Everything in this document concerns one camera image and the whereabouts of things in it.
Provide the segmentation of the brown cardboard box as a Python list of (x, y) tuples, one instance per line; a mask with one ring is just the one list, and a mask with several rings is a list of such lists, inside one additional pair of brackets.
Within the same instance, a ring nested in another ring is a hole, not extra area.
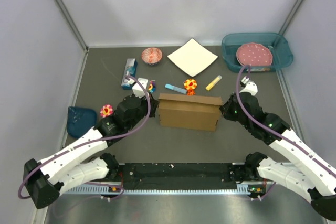
[(222, 105), (221, 97), (161, 93), (160, 125), (214, 132)]

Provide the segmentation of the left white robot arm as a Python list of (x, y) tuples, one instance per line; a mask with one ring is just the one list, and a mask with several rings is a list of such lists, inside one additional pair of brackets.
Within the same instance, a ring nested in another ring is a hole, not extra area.
[(37, 209), (43, 209), (74, 187), (96, 179), (116, 179), (119, 164), (113, 155), (105, 153), (88, 163), (84, 161), (139, 130), (137, 124), (154, 117), (158, 105), (151, 94), (126, 96), (111, 115), (63, 150), (39, 161), (27, 161), (20, 188), (27, 190), (27, 198)]

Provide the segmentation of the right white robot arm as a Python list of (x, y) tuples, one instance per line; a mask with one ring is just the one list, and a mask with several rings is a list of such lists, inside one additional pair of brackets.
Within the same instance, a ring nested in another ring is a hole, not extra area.
[(248, 178), (272, 180), (304, 198), (322, 217), (335, 221), (335, 167), (308, 147), (281, 117), (264, 112), (249, 92), (233, 93), (220, 111), (293, 165), (289, 168), (254, 153), (245, 161)]

